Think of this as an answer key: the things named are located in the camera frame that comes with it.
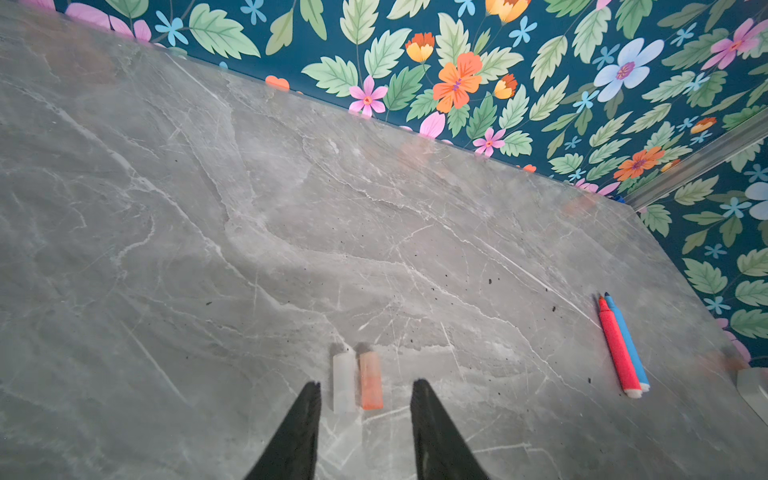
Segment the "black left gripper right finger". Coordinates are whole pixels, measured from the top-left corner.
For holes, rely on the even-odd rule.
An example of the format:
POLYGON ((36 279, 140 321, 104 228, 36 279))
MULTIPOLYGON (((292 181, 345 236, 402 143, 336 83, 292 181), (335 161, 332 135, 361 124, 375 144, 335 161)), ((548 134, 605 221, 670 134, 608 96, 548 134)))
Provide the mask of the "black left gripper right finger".
POLYGON ((418 480, 489 479, 426 379, 413 383, 410 412, 418 480))

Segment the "pink highlighter marker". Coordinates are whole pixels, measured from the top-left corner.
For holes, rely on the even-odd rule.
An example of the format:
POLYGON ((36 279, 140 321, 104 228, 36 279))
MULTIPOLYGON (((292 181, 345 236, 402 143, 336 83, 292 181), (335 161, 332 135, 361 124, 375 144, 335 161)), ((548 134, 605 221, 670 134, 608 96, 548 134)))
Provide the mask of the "pink highlighter marker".
POLYGON ((631 357, 624 342, 623 335, 613 311, 608 306, 606 298, 598 295, 599 318, 624 394, 631 399, 642 397, 641 385, 634 369, 631 357))

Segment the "blue marker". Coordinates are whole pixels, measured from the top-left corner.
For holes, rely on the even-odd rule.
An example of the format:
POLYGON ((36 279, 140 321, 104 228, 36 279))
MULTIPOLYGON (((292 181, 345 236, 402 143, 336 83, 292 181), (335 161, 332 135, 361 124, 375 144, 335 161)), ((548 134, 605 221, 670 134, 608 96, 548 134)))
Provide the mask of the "blue marker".
POLYGON ((647 378, 647 375, 646 375, 645 369, 643 367, 642 361, 640 359, 640 356, 639 356, 639 354, 637 352, 637 349, 635 347, 635 344, 633 342, 630 330, 629 330, 628 325, 626 323, 626 320, 625 320, 625 318, 623 316, 623 313, 618 308, 618 306, 616 305, 615 301, 613 300, 613 297, 608 292, 606 292, 604 294, 604 298, 605 298, 605 300, 607 302, 608 307, 611 309, 611 311, 613 312, 613 314, 614 314, 614 316, 616 318, 617 325, 618 325, 618 327, 619 327, 619 329, 621 331, 621 334, 623 336, 623 340, 625 342, 625 346, 627 348, 629 357, 630 357, 630 359, 632 361, 635 373, 637 375, 641 391, 643 393, 647 393, 647 392, 650 391, 650 383, 649 383, 649 380, 647 378))

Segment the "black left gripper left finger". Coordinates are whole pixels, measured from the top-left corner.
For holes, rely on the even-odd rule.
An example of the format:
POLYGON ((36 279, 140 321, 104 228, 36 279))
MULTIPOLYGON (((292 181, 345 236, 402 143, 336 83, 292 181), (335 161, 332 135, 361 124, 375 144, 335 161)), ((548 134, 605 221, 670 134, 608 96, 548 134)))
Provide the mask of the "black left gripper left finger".
POLYGON ((314 479, 321 410, 320 383, 306 383, 245 479, 314 479))

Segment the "translucent white pen cap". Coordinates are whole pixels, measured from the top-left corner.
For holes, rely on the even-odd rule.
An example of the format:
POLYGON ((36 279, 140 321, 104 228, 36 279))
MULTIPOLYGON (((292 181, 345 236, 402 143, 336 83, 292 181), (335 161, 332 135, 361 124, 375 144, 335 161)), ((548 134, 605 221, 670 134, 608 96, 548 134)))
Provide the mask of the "translucent white pen cap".
POLYGON ((344 350, 332 358, 333 410, 337 414, 356 410, 357 360, 352 350, 344 350))

